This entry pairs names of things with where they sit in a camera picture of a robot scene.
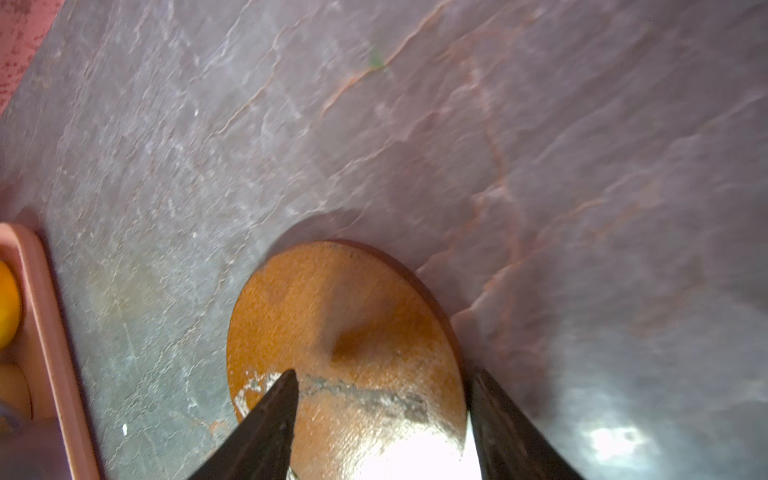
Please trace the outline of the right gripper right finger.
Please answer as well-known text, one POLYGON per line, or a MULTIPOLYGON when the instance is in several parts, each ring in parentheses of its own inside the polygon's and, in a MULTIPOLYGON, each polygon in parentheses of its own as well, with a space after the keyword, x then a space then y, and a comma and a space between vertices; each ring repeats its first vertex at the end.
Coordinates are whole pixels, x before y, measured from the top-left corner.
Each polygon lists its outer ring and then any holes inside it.
POLYGON ((581 475, 485 370, 471 381, 470 414, 481 477, 579 479, 581 475))

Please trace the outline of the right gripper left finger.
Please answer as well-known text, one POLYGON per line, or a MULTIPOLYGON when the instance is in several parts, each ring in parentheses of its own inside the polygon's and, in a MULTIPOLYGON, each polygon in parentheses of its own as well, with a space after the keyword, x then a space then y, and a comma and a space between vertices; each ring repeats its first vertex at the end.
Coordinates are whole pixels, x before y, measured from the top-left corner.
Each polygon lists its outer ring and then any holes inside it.
POLYGON ((286 479, 299 401, 296 372, 286 370, 192 475, 193 479, 286 479))

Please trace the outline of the dark brown cork coaster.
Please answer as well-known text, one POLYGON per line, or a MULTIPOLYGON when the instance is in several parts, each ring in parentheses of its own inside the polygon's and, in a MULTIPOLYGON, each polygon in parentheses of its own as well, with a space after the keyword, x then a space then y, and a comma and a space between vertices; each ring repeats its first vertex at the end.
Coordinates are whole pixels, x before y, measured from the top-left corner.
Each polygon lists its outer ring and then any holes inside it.
POLYGON ((245 283, 227 380, 244 418, 286 370, 299 400, 296 479, 458 479, 467 407, 439 308, 392 261, 320 241, 273 256, 245 283))

